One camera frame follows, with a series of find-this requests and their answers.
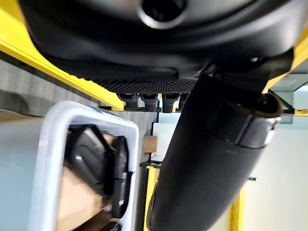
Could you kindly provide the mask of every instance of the black object in bin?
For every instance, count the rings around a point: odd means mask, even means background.
[[[124,136],[110,146],[95,125],[70,128],[65,158],[72,171],[97,194],[112,196],[112,215],[124,215],[129,199],[128,145]]]

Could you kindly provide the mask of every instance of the gray surface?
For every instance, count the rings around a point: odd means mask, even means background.
[[[58,80],[30,66],[21,69],[0,59],[1,109],[24,115],[44,116],[55,103],[64,100],[73,100],[87,106],[100,104],[98,100],[59,83]]]

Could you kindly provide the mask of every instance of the wooden block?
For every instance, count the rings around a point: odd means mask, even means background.
[[[66,166],[59,198],[57,231],[73,230],[102,210],[102,197]]]
[[[23,120],[23,119],[31,119],[33,117],[20,115],[20,114],[11,114],[11,113],[0,113],[0,123]]]
[[[155,153],[157,149],[156,136],[144,136],[142,150],[145,153]]]

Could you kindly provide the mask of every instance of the yellow metal frame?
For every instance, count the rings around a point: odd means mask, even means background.
[[[299,37],[295,48],[294,48],[294,60],[292,63],[291,70],[298,67],[302,62],[308,59],[308,26],[303,31],[302,35]],[[276,78],[271,79],[268,81],[267,85],[265,86],[263,92],[267,92],[272,86],[274,86],[279,80],[287,75],[283,74]]]
[[[152,166],[147,166],[146,168],[149,170],[149,176],[148,176],[148,187],[146,190],[143,231],[149,231],[146,225],[146,221],[147,221],[151,197],[153,195],[155,184],[158,180],[158,173],[159,173],[159,169],[154,168]]]
[[[115,110],[124,110],[124,103],[115,93],[109,92],[92,81],[69,75],[49,63],[36,50],[28,35],[17,0],[0,0],[0,51],[112,106]]]
[[[229,231],[243,231],[245,186],[230,208]]]

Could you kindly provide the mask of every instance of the white wall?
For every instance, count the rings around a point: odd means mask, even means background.
[[[308,230],[308,130],[277,129],[251,176],[243,231]]]
[[[230,209],[228,208],[218,221],[208,231],[228,231],[229,230]]]

